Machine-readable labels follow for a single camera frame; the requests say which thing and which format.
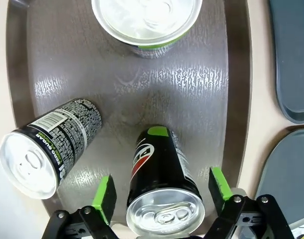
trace can rim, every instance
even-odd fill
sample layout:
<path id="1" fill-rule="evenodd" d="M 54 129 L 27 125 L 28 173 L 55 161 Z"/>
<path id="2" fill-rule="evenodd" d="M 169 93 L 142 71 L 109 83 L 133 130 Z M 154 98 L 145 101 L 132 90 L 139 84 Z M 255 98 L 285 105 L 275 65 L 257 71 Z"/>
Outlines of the can rim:
<path id="1" fill-rule="evenodd" d="M 51 165 L 52 173 L 53 173 L 53 174 L 55 175 L 55 177 L 56 177 L 56 187 L 54 187 L 53 190 L 52 190 L 49 194 L 43 194 L 43 195 L 45 195 L 45 196 L 41 196 L 40 194 L 38 194 L 38 192 L 32 191 L 31 189 L 25 187 L 22 183 L 20 183 L 20 182 L 16 179 L 16 177 L 13 175 L 12 171 L 10 170 L 10 168 L 7 166 L 7 164 L 6 164 L 6 162 L 5 162 L 5 159 L 4 159 L 3 155 L 2 155 L 2 149 L 4 148 L 4 145 L 5 145 L 6 141 L 7 141 L 7 139 L 8 139 L 10 136 L 12 136 L 12 135 L 20 135 L 20 136 L 24 136 L 25 138 L 29 139 L 29 140 L 33 143 L 33 145 L 36 146 L 36 147 L 40 150 L 40 153 L 42 153 L 43 156 L 44 156 L 45 158 L 48 158 L 48 160 L 49 160 L 49 157 L 47 156 L 47 154 L 45 153 L 45 151 L 44 151 L 44 150 L 43 150 L 43 149 L 42 149 L 42 148 L 41 148 L 41 147 L 40 147 L 32 138 L 30 138 L 30 137 L 28 137 L 27 135 L 25 135 L 25 134 L 23 134 L 23 133 L 20 133 L 20 132 L 14 132 L 14 131 L 13 131 L 13 132 L 11 132 L 11 133 L 8 133 L 8 134 L 6 134 L 6 135 L 3 137 L 2 141 L 1 141 L 1 145 L 0 145 L 0 163 L 1 163 L 1 166 L 2 166 L 2 168 L 3 168 L 4 172 L 5 172 L 5 174 L 7 175 L 7 178 L 9 179 L 9 181 L 10 181 L 10 182 L 11 182 L 11 183 L 12 183 L 20 192 L 22 192 L 23 194 L 25 194 L 25 195 L 27 195 L 27 196 L 33 198 L 33 199 L 41 199 L 41 200 L 43 200 L 43 199 L 51 198 L 51 197 L 55 194 L 55 192 L 56 192 L 56 190 L 57 190 L 57 188 L 58 188 L 58 175 L 56 174 L 55 168 L 54 168 L 54 166 L 53 166 L 53 164 L 52 164 L 51 162 L 49 162 L 49 163 L 50 163 L 50 165 Z"/>
<path id="2" fill-rule="evenodd" d="M 170 35 L 162 36 L 162 37 L 155 38 L 155 39 L 137 39 L 137 38 L 126 36 L 126 35 L 122 34 L 121 32 L 115 30 L 103 18 L 99 2 L 100 2 L 100 0 L 92 0 L 92 10 L 93 10 L 94 15 L 96 16 L 97 21 L 108 34 L 110 34 L 114 38 L 116 38 L 124 43 L 130 44 L 130 45 L 153 46 L 153 45 L 161 45 L 161 44 L 169 43 L 171 41 L 176 40 L 180 36 L 184 35 L 196 22 L 198 15 L 201 11 L 201 6 L 202 6 L 203 0 L 195 0 L 195 6 L 193 7 L 190 17 L 178 30 L 174 31 Z"/>
<path id="3" fill-rule="evenodd" d="M 203 223 L 203 220 L 204 220 L 204 218 L 205 218 L 205 206 L 204 206 L 204 204 L 203 204 L 202 199 L 201 199 L 199 196 L 197 196 L 195 193 L 193 193 L 193 192 L 191 192 L 191 191 L 188 191 L 188 190 L 186 190 L 186 189 L 181 189 L 181 188 L 171 188 L 171 187 L 169 187 L 169 188 L 158 188 L 158 189 L 153 189 L 153 190 L 151 190 L 151 191 L 148 191 L 148 192 L 146 192 L 146 193 L 143 193 L 143 194 L 140 195 L 139 197 L 135 198 L 135 199 L 133 200 L 133 202 L 128 206 L 128 208 L 127 208 L 127 210 L 126 210 L 126 223 L 127 223 L 127 226 L 128 226 L 134 233 L 138 234 L 139 236 L 144 236 L 144 234 L 141 235 L 141 234 L 138 233 L 138 232 L 140 232 L 139 230 L 137 230 L 138 227 L 133 227 L 133 226 L 132 226 L 133 224 L 129 224 L 129 223 L 128 223 L 127 218 L 128 218 L 128 214 L 129 214 L 129 210 L 131 209 L 131 206 L 134 205 L 138 200 L 142 199 L 144 196 L 146 196 L 146 195 L 148 195 L 148 194 L 154 193 L 154 192 L 156 192 L 156 191 L 168 191 L 168 190 L 186 192 L 186 193 L 188 193 L 188 194 L 194 196 L 194 197 L 197 199 L 197 201 L 200 202 L 200 205 L 202 205 L 203 216 L 202 216 L 202 218 L 201 218 L 201 220 L 200 220 L 200 223 L 198 223 L 198 225 L 197 225 L 191 232 L 188 232 L 188 233 L 192 233 L 193 231 L 195 231 L 195 230 Z"/>

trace black can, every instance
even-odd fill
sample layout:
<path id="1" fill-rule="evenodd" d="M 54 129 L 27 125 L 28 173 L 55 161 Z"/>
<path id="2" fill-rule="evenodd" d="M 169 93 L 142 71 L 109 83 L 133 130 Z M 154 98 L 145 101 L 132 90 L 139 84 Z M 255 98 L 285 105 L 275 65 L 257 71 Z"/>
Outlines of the black can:
<path id="1" fill-rule="evenodd" d="M 141 133 L 134 155 L 126 221 L 138 235 L 191 233 L 204 206 L 176 135 L 164 126 Z"/>
<path id="2" fill-rule="evenodd" d="M 1 164 L 31 198 L 50 198 L 101 127 L 96 106 L 74 99 L 4 137 Z"/>

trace can lid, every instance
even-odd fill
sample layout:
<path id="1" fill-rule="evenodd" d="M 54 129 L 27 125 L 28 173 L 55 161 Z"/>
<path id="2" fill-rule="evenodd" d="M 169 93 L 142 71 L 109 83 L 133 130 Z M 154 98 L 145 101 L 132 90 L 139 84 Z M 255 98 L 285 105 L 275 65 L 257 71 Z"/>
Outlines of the can lid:
<path id="1" fill-rule="evenodd" d="M 202 0 L 92 0 L 93 12 L 113 37 L 132 45 L 168 43 L 195 23 Z"/>
<path id="2" fill-rule="evenodd" d="M 136 198 L 128 207 L 128 227 L 140 236 L 189 234 L 203 222 L 202 200 L 187 190 L 156 189 Z"/>
<path id="3" fill-rule="evenodd" d="M 0 161 L 12 184 L 35 199 L 48 199 L 57 189 L 53 165 L 41 147 L 24 134 L 6 135 L 0 147 Z"/>

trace screw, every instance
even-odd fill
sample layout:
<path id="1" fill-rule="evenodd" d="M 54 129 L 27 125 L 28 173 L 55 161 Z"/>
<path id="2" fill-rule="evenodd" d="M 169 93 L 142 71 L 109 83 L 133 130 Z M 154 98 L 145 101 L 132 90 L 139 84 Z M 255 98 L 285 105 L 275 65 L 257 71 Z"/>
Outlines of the screw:
<path id="1" fill-rule="evenodd" d="M 91 208 L 85 208 L 85 209 L 84 209 L 84 213 L 85 213 L 85 214 L 89 214 L 90 212 L 91 212 Z"/>
<path id="2" fill-rule="evenodd" d="M 64 217 L 64 213 L 59 213 L 58 214 L 58 218 L 63 218 Z"/>
<path id="3" fill-rule="evenodd" d="M 267 197 L 262 197 L 261 198 L 261 202 L 262 203 L 267 203 L 268 202 L 268 198 Z"/>
<path id="4" fill-rule="evenodd" d="M 234 197 L 233 201 L 235 203 L 240 203 L 241 202 L 241 198 L 239 196 Z"/>

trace soda can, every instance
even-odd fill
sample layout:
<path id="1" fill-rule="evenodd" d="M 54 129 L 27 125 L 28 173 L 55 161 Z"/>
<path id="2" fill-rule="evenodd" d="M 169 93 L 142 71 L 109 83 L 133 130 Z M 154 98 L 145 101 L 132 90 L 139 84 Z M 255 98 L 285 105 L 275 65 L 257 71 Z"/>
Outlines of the soda can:
<path id="1" fill-rule="evenodd" d="M 189 234 L 203 222 L 205 208 L 178 139 L 163 126 L 137 140 L 126 222 L 140 236 Z"/>
<path id="2" fill-rule="evenodd" d="M 0 160 L 9 180 L 35 199 L 54 195 L 101 127 L 96 106 L 74 99 L 7 134 Z"/>
<path id="3" fill-rule="evenodd" d="M 92 0 L 102 28 L 143 58 L 164 56 L 195 23 L 202 0 Z"/>

